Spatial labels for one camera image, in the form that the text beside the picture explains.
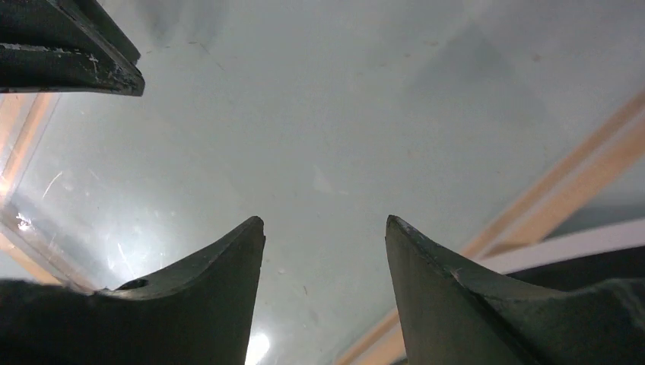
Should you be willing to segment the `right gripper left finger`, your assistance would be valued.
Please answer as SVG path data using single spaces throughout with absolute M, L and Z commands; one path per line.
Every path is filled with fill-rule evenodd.
M 242 364 L 265 246 L 250 217 L 115 290 L 1 282 L 3 364 Z

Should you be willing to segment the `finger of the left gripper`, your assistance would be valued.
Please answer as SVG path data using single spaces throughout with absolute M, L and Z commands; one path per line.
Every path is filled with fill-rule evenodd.
M 141 53 L 97 1 L 1 3 L 1 92 L 140 97 Z

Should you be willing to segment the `wooden picture frame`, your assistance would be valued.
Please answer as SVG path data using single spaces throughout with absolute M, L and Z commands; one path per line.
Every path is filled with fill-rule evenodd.
M 644 156 L 644 89 L 508 208 L 487 224 L 460 253 L 469 259 L 492 258 L 540 243 L 561 223 L 595 198 Z M 45 284 L 61 284 L 42 265 L 1 233 L 1 252 Z M 383 317 L 333 364 L 388 364 L 405 351 L 396 309 Z

